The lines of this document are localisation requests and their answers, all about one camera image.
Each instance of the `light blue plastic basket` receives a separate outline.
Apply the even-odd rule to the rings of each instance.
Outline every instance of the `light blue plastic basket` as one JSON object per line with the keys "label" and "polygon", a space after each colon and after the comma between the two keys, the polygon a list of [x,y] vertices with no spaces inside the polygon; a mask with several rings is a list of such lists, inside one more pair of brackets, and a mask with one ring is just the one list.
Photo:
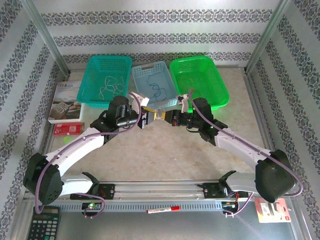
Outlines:
{"label": "light blue plastic basket", "polygon": [[134,66],[131,72],[138,94],[150,98],[148,108],[161,109],[177,104],[176,87],[164,61]]}
{"label": "light blue plastic basket", "polygon": [[[131,66],[132,59],[129,56],[97,55],[90,57],[76,98],[77,101],[91,108],[108,108],[115,96],[127,95]],[[124,84],[124,90],[119,94],[105,90],[102,99],[100,88],[106,86],[105,79],[108,76],[116,79],[117,82],[113,84]]]}

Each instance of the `calculator display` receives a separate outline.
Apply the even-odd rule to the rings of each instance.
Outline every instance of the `calculator display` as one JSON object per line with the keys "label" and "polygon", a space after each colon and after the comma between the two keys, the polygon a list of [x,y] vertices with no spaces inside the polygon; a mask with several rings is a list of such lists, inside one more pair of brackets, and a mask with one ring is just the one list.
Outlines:
{"label": "calculator display", "polygon": [[52,208],[44,208],[42,210],[42,212],[44,214],[57,214],[58,213],[58,209],[52,209]]}

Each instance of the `blue string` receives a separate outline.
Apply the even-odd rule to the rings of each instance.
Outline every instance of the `blue string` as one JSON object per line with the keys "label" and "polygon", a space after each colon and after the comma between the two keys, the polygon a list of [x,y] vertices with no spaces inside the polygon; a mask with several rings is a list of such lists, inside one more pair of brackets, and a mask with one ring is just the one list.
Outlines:
{"label": "blue string", "polygon": [[[152,97],[150,97],[150,99],[155,98],[155,100],[156,100],[157,102],[161,102],[161,101],[163,101],[163,100],[165,100],[165,99],[167,98],[167,90],[164,89],[163,87],[159,87],[159,85],[158,85],[157,83],[155,83],[155,82],[154,82],[154,83],[151,83],[151,84],[149,83],[150,77],[153,76],[153,75],[155,75],[155,74],[160,74],[160,72],[156,72],[156,73],[154,73],[154,74],[149,75],[148,79],[146,80],[146,83],[147,83],[149,86],[151,86],[153,90],[156,90],[156,91],[157,91],[156,93],[153,94]],[[158,100],[158,97],[160,97],[161,94],[162,94],[162,93],[161,93],[161,90],[164,90],[164,91],[165,91],[165,98],[162,99],[162,100]]]}

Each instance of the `teal plastic basket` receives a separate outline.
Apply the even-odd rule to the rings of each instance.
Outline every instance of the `teal plastic basket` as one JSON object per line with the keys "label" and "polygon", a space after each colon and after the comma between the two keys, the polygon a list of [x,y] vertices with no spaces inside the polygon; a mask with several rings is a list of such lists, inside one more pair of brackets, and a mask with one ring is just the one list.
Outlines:
{"label": "teal plastic basket", "polygon": [[[77,101],[91,108],[108,108],[115,96],[127,95],[131,66],[132,59],[129,56],[97,55],[90,57],[76,98]],[[111,79],[113,86],[120,84],[121,91],[117,93],[110,91],[113,87],[106,87],[106,79]]]}

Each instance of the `plastic basket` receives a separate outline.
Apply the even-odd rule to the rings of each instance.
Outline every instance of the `plastic basket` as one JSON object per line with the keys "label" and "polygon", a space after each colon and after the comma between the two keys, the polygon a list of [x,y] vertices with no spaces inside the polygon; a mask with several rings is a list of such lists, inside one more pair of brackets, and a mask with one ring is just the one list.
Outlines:
{"label": "plastic basket", "polygon": [[[229,102],[229,93],[211,58],[192,56],[176,59],[170,64],[170,72],[178,95],[187,94],[193,88],[192,98],[205,98],[212,111]],[[192,112],[190,102],[188,112]]]}
{"label": "plastic basket", "polygon": [[[126,96],[132,59],[129,56],[97,55],[89,59],[77,95],[77,101],[91,108],[108,108],[115,96]],[[119,84],[120,90],[110,91],[108,82]]]}
{"label": "plastic basket", "polygon": [[150,98],[148,108],[161,109],[177,104],[177,91],[164,61],[134,66],[131,72],[137,92]]}

